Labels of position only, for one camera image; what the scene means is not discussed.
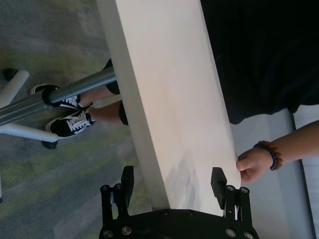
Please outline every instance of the black sneaker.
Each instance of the black sneaker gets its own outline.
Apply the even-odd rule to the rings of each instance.
[[[37,86],[32,87],[32,89],[30,90],[30,94],[33,95],[39,91],[43,91],[44,89],[46,89],[48,87],[55,88],[56,90],[60,88],[56,85],[51,85],[51,84],[37,85]],[[88,106],[83,107],[83,106],[79,105],[80,101],[81,101],[80,96],[73,96],[73,97],[70,97],[70,98],[63,100],[62,103],[60,104],[60,106],[74,109],[74,110],[83,110],[83,109],[87,109],[88,107],[90,107],[92,105],[92,104],[90,104]]]
[[[57,134],[59,139],[69,138],[90,127],[94,122],[87,111],[82,110],[67,117],[54,119],[46,125],[45,130]]]

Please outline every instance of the forearm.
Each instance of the forearm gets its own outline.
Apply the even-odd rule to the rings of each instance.
[[[282,154],[284,163],[309,156],[319,156],[319,121],[272,142]]]

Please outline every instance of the black caster wheel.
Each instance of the black caster wheel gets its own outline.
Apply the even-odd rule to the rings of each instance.
[[[42,145],[47,148],[47,149],[56,149],[56,146],[58,145],[58,141],[56,142],[46,142],[46,141],[41,141]]]
[[[10,81],[17,72],[18,70],[14,68],[5,68],[2,70],[2,75],[7,81]]]

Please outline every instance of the black shirt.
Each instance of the black shirt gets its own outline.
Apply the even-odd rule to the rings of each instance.
[[[318,0],[202,0],[230,121],[319,104]]]

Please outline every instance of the ankle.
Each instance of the ankle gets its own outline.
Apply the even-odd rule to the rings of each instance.
[[[78,95],[78,104],[80,107],[87,107],[89,106],[90,104],[92,104],[92,102],[88,102],[85,97],[82,97],[82,95]]]
[[[88,108],[86,111],[85,111],[85,113],[86,114],[89,114],[90,115],[90,117],[91,117],[91,120],[92,121],[96,121],[96,119],[95,119],[95,117],[94,117],[94,108]]]

